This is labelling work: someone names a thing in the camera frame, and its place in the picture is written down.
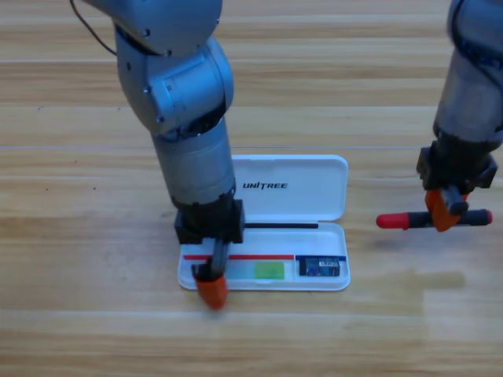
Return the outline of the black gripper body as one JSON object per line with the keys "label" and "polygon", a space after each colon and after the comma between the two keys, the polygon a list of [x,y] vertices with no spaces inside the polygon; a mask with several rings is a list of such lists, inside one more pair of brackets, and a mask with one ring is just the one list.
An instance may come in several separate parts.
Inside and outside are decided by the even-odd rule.
{"label": "black gripper body", "polygon": [[492,185],[498,169],[492,152],[501,145],[502,141],[465,141],[439,132],[430,146],[420,150],[417,160],[423,189],[439,189],[448,211],[463,214],[468,203],[461,196]]}
{"label": "black gripper body", "polygon": [[174,229],[180,244],[201,244],[205,239],[214,240],[213,252],[203,264],[192,267],[196,280],[217,280],[226,270],[231,243],[244,240],[243,201],[234,192],[221,194],[211,203],[183,204],[174,202],[177,215]]}

